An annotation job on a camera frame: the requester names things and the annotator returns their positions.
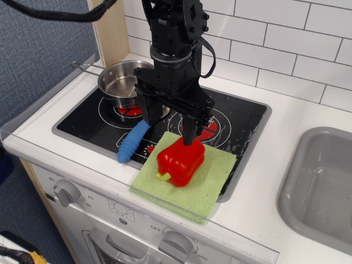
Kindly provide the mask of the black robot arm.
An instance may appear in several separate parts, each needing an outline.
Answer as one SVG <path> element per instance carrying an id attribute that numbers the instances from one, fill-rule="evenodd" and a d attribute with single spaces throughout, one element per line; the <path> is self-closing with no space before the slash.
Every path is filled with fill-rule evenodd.
<path id="1" fill-rule="evenodd" d="M 213 52 L 202 37 L 208 31 L 208 14 L 200 1 L 143 1 L 150 26 L 150 56 L 154 68 L 137 68 L 137 100 L 145 122 L 153 126 L 164 106 L 183 116 L 183 143 L 188 146 L 208 126 L 214 101 L 200 87 L 215 66 L 201 73 L 202 48 Z"/>

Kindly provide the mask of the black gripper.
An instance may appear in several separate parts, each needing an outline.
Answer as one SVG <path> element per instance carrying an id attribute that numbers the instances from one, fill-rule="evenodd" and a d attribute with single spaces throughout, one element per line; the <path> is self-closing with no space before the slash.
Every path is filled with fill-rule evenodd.
<path id="1" fill-rule="evenodd" d="M 183 144 L 192 145 L 212 121 L 215 103 L 200 87 L 199 80 L 209 77 L 213 68 L 203 74 L 201 56 L 153 62 L 153 69 L 134 69 L 143 119 L 149 126 L 155 125 L 163 115 L 163 106 L 179 112 L 184 116 Z"/>

